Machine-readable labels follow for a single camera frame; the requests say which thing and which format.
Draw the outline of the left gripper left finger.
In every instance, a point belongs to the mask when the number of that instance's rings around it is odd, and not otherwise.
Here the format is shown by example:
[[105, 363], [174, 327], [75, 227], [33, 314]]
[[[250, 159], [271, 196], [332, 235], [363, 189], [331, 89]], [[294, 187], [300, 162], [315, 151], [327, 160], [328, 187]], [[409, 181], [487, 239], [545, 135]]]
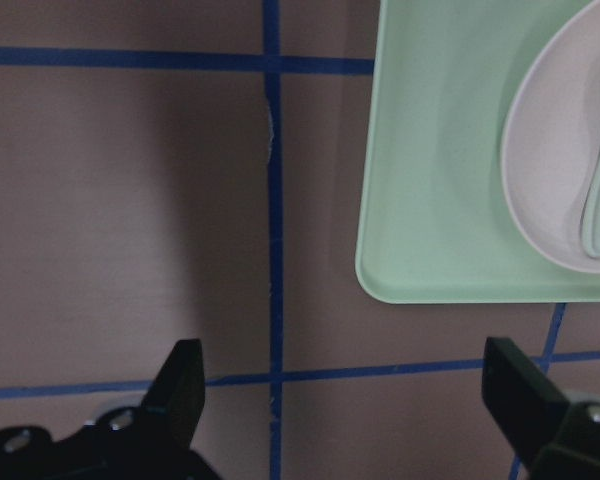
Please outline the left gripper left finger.
[[140, 409], [168, 439], [188, 450], [205, 404], [202, 343], [179, 340], [169, 353]]

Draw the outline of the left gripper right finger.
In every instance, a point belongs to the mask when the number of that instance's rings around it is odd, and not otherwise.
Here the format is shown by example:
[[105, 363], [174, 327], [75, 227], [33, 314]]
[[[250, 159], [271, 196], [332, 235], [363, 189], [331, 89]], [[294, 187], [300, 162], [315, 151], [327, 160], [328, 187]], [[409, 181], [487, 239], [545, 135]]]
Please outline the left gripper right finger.
[[486, 339], [482, 400], [524, 465], [557, 434], [570, 401], [507, 337]]

